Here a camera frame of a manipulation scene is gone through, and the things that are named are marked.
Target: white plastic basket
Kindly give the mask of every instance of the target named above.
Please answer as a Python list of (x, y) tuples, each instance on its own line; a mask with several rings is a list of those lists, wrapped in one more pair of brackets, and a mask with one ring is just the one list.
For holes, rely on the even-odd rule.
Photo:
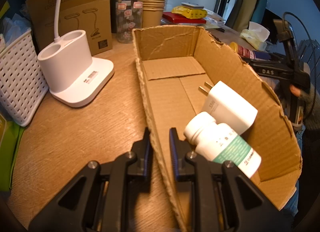
[(24, 127), (47, 91), (30, 29), (0, 53), (0, 102)]

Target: open cardboard box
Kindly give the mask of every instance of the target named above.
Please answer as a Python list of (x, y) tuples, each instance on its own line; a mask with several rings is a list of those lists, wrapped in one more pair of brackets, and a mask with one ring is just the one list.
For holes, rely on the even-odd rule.
[(295, 192), (302, 158), (291, 123), (272, 88), (228, 45), (201, 27), (158, 26), (133, 31), (141, 94), (151, 143), (182, 231), (190, 220), (189, 186), (174, 180), (169, 129), (183, 130), (206, 96), (205, 81), (223, 81), (257, 110), (253, 126), (242, 137), (262, 157), (252, 181), (281, 209)]

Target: tissue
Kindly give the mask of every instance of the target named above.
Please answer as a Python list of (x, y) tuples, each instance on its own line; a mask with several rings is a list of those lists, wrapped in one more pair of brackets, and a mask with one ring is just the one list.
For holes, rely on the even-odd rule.
[(265, 51), (267, 47), (266, 40), (270, 35), (270, 31), (262, 25), (253, 21), (249, 22), (249, 29), (244, 29), (240, 37), (249, 42), (256, 50)]

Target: metal screw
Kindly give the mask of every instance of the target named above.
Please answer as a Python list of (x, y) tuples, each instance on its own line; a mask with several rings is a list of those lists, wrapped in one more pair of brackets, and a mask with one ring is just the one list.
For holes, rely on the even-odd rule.
[(127, 152), (127, 157), (129, 159), (133, 158), (135, 156), (135, 153), (134, 152)]
[(187, 153), (187, 157), (190, 159), (196, 158), (196, 156), (197, 156), (197, 153), (195, 151)]
[(97, 163), (96, 161), (90, 161), (90, 162), (88, 162), (88, 167), (89, 167), (90, 169), (95, 169), (95, 168), (97, 168), (97, 166), (98, 166), (98, 163)]
[(235, 164), (233, 163), (233, 161), (225, 161), (224, 162), (224, 165), (227, 167), (227, 168), (233, 168), (235, 166)]

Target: paper cup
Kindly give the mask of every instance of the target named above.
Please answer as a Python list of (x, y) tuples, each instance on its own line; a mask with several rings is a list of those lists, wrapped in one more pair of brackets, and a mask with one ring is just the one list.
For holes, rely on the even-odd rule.
[(144, 1), (141, 1), (141, 2), (144, 4), (159, 4), (159, 5), (165, 4), (164, 2), (144, 2)]
[(143, 9), (142, 27), (153, 27), (160, 25), (163, 8)]
[(143, 5), (142, 8), (164, 8), (164, 4), (162, 5), (148, 4), (148, 5)]
[(165, 3), (165, 0), (138, 0), (143, 3)]

